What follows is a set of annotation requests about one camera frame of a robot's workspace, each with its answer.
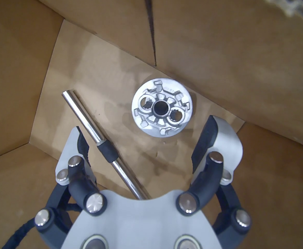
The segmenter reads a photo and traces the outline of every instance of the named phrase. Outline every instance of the center hole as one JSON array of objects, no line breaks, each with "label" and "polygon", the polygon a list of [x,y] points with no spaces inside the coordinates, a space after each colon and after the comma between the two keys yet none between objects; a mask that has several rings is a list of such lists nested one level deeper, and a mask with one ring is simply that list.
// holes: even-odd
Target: center hole
[{"label": "center hole", "polygon": [[169,111],[169,106],[165,101],[157,101],[154,104],[154,112],[157,115],[164,116]]}]

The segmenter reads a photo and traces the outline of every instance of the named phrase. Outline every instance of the stainless steel rod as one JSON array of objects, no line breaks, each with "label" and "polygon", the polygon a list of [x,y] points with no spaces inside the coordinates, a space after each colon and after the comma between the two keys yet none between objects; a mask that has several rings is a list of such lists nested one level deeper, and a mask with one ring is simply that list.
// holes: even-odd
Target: stainless steel rod
[{"label": "stainless steel rod", "polygon": [[141,189],[141,184],[136,180],[130,173],[127,165],[123,162],[121,157],[111,163],[112,167],[116,170],[118,175],[121,176],[122,180],[132,192],[134,197],[137,199],[149,199],[149,196]]},{"label": "stainless steel rod", "polygon": [[[86,128],[87,132],[93,138],[97,146],[103,144],[107,139],[103,136],[94,120],[88,114],[81,101],[73,90],[64,91],[62,96],[73,110],[74,114],[78,117],[82,125]],[[131,174],[131,170],[123,162],[121,157],[118,157],[111,163],[116,172],[120,175],[124,183],[130,189],[132,194],[137,199],[149,199],[149,196],[141,188],[139,181]]]},{"label": "stainless steel rod", "polygon": [[68,105],[71,107],[74,114],[76,114],[80,122],[86,128],[87,132],[95,141],[96,145],[101,145],[104,142],[104,136],[98,129],[95,122],[92,120],[92,118],[90,117],[90,115],[88,114],[88,112],[86,111],[74,91],[72,89],[64,91],[62,93],[62,96],[64,97]]}]

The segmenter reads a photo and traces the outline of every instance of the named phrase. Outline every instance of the metal screw head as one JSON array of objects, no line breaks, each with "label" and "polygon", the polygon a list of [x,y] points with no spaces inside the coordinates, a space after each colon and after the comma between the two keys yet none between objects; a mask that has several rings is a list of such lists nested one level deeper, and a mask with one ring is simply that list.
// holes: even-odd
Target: metal screw head
[{"label": "metal screw head", "polygon": [[64,169],[62,169],[61,171],[59,171],[59,172],[57,173],[56,178],[57,178],[60,182],[62,182],[62,181],[66,180],[66,179],[68,178],[68,174],[69,174],[69,171],[68,171],[66,168],[64,168]]},{"label": "metal screw head", "polygon": [[178,249],[198,249],[198,246],[189,239],[181,241],[177,247]]},{"label": "metal screw head", "polygon": [[224,160],[222,154],[217,151],[210,152],[209,157],[217,163],[222,163]]},{"label": "metal screw head", "polygon": [[86,201],[86,209],[89,213],[96,213],[103,207],[103,197],[99,193],[90,195]]},{"label": "metal screw head", "polygon": [[182,211],[184,211],[187,214],[191,214],[195,212],[196,210],[196,200],[195,198],[189,194],[184,193],[179,196],[179,207]]},{"label": "metal screw head", "polygon": [[105,244],[100,239],[92,239],[86,244],[85,249],[106,249]]},{"label": "metal screw head", "polygon": [[80,156],[73,156],[72,158],[69,159],[68,165],[70,167],[75,167],[81,162],[81,157]]},{"label": "metal screw head", "polygon": [[231,173],[229,171],[227,171],[226,169],[224,169],[222,179],[224,181],[230,181],[231,180]]},{"label": "metal screw head", "polygon": [[34,218],[34,222],[37,226],[45,225],[49,220],[49,211],[46,209],[40,210]]},{"label": "metal screw head", "polygon": [[202,247],[195,237],[182,235],[176,240],[174,249],[202,249]]},{"label": "metal screw head", "polygon": [[84,241],[81,249],[109,249],[109,246],[103,236],[95,234]]},{"label": "metal screw head", "polygon": [[248,227],[251,225],[251,217],[245,210],[237,210],[235,219],[242,227]]}]

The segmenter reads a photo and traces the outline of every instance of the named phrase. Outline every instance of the metal gear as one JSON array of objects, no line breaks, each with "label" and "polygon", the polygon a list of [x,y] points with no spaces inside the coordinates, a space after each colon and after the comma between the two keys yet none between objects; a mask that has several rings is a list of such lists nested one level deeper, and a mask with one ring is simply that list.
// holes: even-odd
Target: metal gear
[{"label": "metal gear", "polygon": [[179,82],[158,78],[144,83],[132,101],[132,115],[137,126],[153,137],[171,137],[191,119],[191,96]]}]

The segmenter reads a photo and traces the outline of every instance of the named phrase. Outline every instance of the cardboard wall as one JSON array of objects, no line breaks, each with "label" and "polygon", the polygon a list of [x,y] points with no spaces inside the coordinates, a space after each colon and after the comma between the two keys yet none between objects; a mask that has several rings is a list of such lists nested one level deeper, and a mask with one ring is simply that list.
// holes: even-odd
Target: cardboard wall
[{"label": "cardboard wall", "polygon": [[153,0],[157,68],[303,144],[303,20],[264,0]]},{"label": "cardboard wall", "polygon": [[67,20],[155,65],[144,0],[40,0]]},{"label": "cardboard wall", "polygon": [[62,21],[37,0],[0,0],[0,155],[29,141]]},{"label": "cardboard wall", "polygon": [[252,216],[240,249],[303,248],[303,145],[250,123],[233,187]]},{"label": "cardboard wall", "polygon": [[[0,248],[42,209],[56,185],[57,161],[26,144],[0,156]],[[48,248],[34,228],[19,249]]]},{"label": "cardboard wall", "polygon": [[[143,0],[40,0],[154,64]],[[303,144],[303,20],[264,0],[153,0],[159,70]]]}]

